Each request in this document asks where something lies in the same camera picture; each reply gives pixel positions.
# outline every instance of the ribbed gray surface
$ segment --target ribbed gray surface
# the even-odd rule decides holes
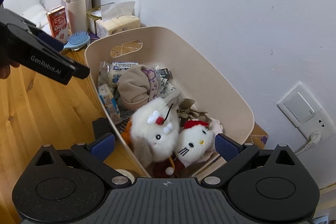
[[[113,190],[97,211],[73,222],[73,224],[130,223],[254,224],[256,222],[239,215],[228,204],[220,190],[203,188],[193,178],[169,180],[139,178],[129,188]]]

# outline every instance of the purple printed fabric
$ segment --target purple printed fabric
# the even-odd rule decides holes
[[[155,99],[158,95],[159,82],[156,78],[154,70],[152,70],[152,69],[142,69],[141,71],[148,77],[148,81],[149,81],[149,84],[150,84],[148,101],[150,102],[151,100]]]

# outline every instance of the switch panel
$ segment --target switch panel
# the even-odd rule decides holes
[[[307,121],[315,114],[314,109],[298,91],[284,105],[299,122]]]
[[[322,109],[320,103],[301,82],[278,102],[278,107],[296,127],[307,122]]]

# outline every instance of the crosshair symbol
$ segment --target crosshair symbol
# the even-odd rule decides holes
[[[172,185],[173,183],[169,180],[166,180],[165,182],[162,183],[164,186],[168,187],[170,185]]]

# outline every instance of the power outlet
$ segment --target power outlet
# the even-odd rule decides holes
[[[314,117],[300,125],[299,130],[307,140],[314,131],[321,132],[321,140],[325,140],[336,133],[335,125],[324,109],[321,109]]]

